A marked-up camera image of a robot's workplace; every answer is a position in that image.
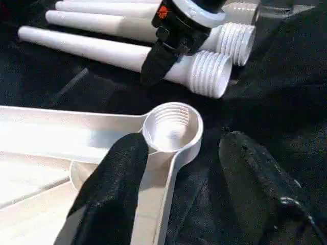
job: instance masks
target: black fabric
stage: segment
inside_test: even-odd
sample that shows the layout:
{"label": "black fabric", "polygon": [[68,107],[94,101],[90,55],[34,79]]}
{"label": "black fabric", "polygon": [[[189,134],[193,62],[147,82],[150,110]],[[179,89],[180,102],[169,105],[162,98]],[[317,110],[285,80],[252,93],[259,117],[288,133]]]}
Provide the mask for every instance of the black fabric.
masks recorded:
{"label": "black fabric", "polygon": [[[233,130],[265,146],[302,185],[311,203],[327,213],[325,5],[289,19],[260,18],[249,63],[234,69],[233,78],[238,82],[220,100],[192,94],[169,82],[146,89],[134,72],[17,43],[14,32],[23,23],[74,32],[47,26],[44,12],[15,23],[2,25],[1,54],[5,55],[0,61],[7,69],[0,72],[0,92],[5,95],[1,104],[143,114],[161,103],[179,101],[200,112],[205,127],[203,147],[177,176],[166,245],[244,243],[218,159],[221,136]],[[14,64],[12,56],[24,62]],[[48,63],[43,66],[39,61]],[[52,80],[54,75],[58,83]]]}

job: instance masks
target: tube opening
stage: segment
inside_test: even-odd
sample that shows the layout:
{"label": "tube opening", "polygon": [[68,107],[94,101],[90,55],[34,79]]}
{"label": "tube opening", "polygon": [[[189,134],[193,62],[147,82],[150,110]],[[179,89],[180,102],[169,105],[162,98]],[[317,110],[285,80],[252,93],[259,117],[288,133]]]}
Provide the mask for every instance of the tube opening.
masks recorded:
{"label": "tube opening", "polygon": [[172,153],[189,144],[199,130],[198,112],[183,103],[166,103],[154,108],[143,124],[148,145],[157,151]]}

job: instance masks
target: round threaded port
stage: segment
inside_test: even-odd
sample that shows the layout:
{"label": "round threaded port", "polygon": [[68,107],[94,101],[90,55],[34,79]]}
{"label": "round threaded port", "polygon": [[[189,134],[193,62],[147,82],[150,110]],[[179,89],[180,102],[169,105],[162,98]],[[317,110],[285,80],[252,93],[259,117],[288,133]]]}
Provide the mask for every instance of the round threaded port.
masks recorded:
{"label": "round threaded port", "polygon": [[226,91],[231,68],[230,56],[208,51],[196,53],[188,74],[190,90],[200,95],[220,98]]}
{"label": "round threaded port", "polygon": [[142,133],[153,149],[176,152],[197,138],[201,128],[201,116],[194,108],[172,102],[162,104],[149,113],[144,121]]}
{"label": "round threaded port", "polygon": [[234,65],[243,66],[249,59],[255,38],[255,26],[226,23],[218,37],[216,51],[229,55]]}
{"label": "round threaded port", "polygon": [[252,3],[230,3],[222,7],[226,21],[253,25],[259,17],[259,5]]}
{"label": "round threaded port", "polygon": [[238,65],[244,66],[251,54],[255,38],[255,26],[246,25],[238,56]]}

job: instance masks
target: threaded end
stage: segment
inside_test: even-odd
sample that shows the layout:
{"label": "threaded end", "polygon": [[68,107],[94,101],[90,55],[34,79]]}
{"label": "threaded end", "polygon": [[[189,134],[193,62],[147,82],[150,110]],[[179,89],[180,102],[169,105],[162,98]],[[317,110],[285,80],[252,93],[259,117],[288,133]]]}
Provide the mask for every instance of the threaded end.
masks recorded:
{"label": "threaded end", "polygon": [[229,22],[253,25],[259,16],[259,5],[252,3],[230,3],[222,7]]}
{"label": "threaded end", "polygon": [[232,62],[227,55],[201,51],[193,56],[188,74],[189,88],[192,92],[220,98],[226,91]]}
{"label": "threaded end", "polygon": [[183,103],[166,103],[147,116],[142,133],[148,145],[161,152],[176,152],[197,135],[199,113]]}
{"label": "threaded end", "polygon": [[255,39],[255,26],[246,25],[239,51],[238,65],[244,66],[251,54]]}
{"label": "threaded end", "polygon": [[249,59],[255,38],[255,26],[226,23],[219,34],[216,51],[229,55],[234,65],[243,66]]}

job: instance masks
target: orange marking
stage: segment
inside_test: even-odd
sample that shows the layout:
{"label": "orange marking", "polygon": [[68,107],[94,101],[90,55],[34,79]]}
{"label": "orange marking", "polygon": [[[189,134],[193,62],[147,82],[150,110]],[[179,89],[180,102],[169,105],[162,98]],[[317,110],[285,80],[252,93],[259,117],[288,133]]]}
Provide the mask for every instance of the orange marking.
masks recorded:
{"label": "orange marking", "polygon": [[169,11],[169,9],[165,5],[162,5],[159,9],[159,18],[160,19],[166,18],[168,11]]}

